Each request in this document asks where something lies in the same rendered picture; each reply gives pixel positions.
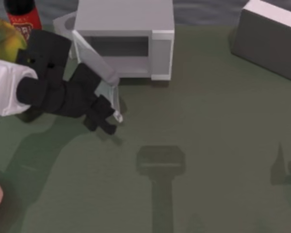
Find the table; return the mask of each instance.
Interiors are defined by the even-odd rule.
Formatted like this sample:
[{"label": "table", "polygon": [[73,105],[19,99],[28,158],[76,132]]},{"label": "table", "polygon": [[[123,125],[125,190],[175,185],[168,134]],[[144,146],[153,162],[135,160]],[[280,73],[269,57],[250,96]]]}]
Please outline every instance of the table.
[{"label": "table", "polygon": [[[0,118],[0,233],[291,233],[291,81],[232,56],[230,30],[177,27],[172,81],[123,80],[113,137],[81,119]],[[152,198],[136,159],[161,146],[186,165]]]}]

